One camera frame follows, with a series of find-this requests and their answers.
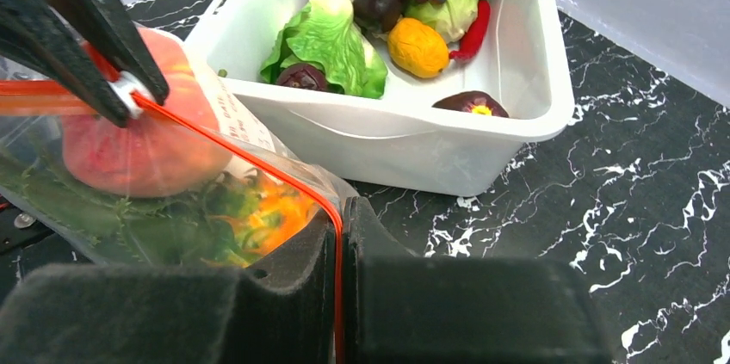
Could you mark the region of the red toy peach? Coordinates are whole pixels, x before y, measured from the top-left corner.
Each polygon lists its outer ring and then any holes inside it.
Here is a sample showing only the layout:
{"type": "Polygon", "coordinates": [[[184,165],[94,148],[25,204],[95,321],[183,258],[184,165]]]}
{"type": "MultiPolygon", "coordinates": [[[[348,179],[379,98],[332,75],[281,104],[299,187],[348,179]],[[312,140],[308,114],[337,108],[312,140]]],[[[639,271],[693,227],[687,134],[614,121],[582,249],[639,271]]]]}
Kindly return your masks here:
{"type": "MultiPolygon", "coordinates": [[[[173,34],[140,28],[170,86],[165,107],[214,131],[228,128],[225,88],[203,59],[173,34]]],[[[90,115],[63,116],[62,156],[79,181],[112,194],[155,198],[179,194],[217,177],[232,154],[214,142],[150,114],[119,128],[90,115]]]]}

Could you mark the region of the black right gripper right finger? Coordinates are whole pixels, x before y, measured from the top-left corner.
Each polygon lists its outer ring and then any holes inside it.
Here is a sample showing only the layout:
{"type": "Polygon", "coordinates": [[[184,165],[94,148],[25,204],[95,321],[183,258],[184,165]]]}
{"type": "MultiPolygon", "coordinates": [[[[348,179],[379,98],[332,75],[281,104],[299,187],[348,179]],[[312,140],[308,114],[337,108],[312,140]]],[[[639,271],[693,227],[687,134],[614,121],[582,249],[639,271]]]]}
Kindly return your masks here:
{"type": "Polygon", "coordinates": [[[369,201],[343,210],[345,363],[610,363],[603,326],[568,265],[412,254],[369,201]]]}

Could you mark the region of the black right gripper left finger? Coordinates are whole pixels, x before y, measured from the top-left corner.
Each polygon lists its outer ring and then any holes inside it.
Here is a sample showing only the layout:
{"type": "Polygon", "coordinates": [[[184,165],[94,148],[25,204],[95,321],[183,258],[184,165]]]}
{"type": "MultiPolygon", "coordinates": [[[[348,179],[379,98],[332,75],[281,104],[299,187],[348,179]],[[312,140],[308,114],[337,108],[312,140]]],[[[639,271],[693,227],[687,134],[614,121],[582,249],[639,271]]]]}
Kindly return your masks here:
{"type": "Polygon", "coordinates": [[[319,213],[249,268],[49,264],[4,300],[4,363],[326,363],[334,231],[319,213]]]}

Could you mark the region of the clear zip top bag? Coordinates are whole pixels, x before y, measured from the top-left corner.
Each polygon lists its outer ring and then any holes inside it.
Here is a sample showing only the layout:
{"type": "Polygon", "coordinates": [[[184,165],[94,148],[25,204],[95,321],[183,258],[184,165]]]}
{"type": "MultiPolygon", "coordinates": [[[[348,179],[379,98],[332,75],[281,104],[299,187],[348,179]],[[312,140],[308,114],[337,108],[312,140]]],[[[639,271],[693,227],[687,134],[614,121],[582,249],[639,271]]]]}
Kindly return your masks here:
{"type": "Polygon", "coordinates": [[[1,192],[90,260],[30,275],[4,363],[326,363],[355,190],[300,161],[176,36],[140,34],[170,86],[128,72],[120,128],[54,81],[1,84],[1,192]]]}

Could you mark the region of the orange toy pineapple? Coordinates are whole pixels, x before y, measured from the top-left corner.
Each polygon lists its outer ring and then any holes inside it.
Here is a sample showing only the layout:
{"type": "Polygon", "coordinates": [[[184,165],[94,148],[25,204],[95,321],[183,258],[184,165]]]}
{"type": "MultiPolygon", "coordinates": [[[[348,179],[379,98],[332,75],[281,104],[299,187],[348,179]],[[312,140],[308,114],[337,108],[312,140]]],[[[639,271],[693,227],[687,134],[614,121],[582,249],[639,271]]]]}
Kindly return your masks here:
{"type": "Polygon", "coordinates": [[[164,198],[104,193],[46,153],[1,153],[1,184],[97,263],[249,267],[301,231],[310,197],[255,170],[164,198]]]}

